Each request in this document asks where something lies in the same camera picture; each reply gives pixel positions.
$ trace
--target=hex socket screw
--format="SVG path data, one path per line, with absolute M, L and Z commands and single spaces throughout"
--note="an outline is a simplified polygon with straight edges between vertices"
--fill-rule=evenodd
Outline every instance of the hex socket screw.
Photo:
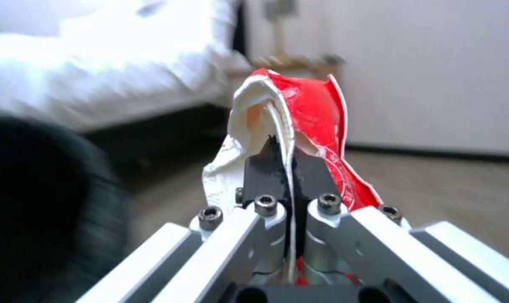
M 318 210 L 325 215 L 337 215 L 341 213 L 341 196 L 326 192 L 318 197 Z
M 222 222 L 222 210 L 216 206 L 208 206 L 198 213 L 200 228 L 215 230 Z

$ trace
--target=mounting hole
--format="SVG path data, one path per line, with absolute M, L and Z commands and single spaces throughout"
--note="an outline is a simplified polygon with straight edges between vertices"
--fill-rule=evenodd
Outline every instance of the mounting hole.
M 236 303 L 267 303 L 267 296 L 264 291 L 256 287 L 247 287 L 241 290 L 237 297 Z
M 396 215 L 397 214 L 397 209 L 395 209 L 394 207 L 391 207 L 391 206 L 384 206 L 384 207 L 382 207 L 382 211 L 384 213 L 389 213 L 391 215 Z
M 270 197 L 270 196 L 261 196 L 260 197 L 260 202 L 264 203 L 265 205 L 268 205 L 271 202 L 273 202 L 273 198 Z
M 363 256 L 361 242 L 356 241 L 356 253 L 357 255 Z
M 337 197 L 335 197 L 334 194 L 324 194 L 323 198 L 326 201 L 331 201 L 331 202 L 337 201 Z
M 217 215 L 217 209 L 215 207 L 208 207 L 204 209 L 204 215 L 208 217 Z
M 389 298 L 381 290 L 375 287 L 365 287 L 359 291 L 357 296 L 360 303 L 364 302 L 377 302 L 377 303 L 390 303 Z

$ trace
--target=blurry dark object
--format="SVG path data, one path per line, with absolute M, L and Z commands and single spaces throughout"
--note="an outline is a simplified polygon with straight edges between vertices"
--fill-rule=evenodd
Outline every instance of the blurry dark object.
M 125 256 L 125 193 L 71 131 L 0 117 L 0 301 L 72 302 Z
M 244 5 L 237 11 L 233 49 L 246 55 Z M 126 123 L 85 134 L 104 150 L 112 164 L 123 166 L 145 157 L 162 154 L 172 148 L 196 145 L 204 131 L 221 129 L 226 134 L 227 111 L 213 105 L 202 105 L 174 113 Z

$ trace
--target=dark fabric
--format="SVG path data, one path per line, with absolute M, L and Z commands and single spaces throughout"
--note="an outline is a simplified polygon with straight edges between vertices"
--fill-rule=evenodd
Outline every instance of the dark fabric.
M 127 222 L 98 148 L 0 117 L 0 301 L 75 301 L 125 256 Z

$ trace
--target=baseboard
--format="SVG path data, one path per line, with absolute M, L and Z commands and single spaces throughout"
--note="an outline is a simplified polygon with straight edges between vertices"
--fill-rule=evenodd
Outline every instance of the baseboard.
M 468 161 L 489 161 L 509 163 L 509 155 L 474 153 L 460 150 L 430 150 L 400 147 L 370 146 L 363 144 L 347 144 L 346 150 L 376 154 L 409 155 L 417 157 L 462 159 Z

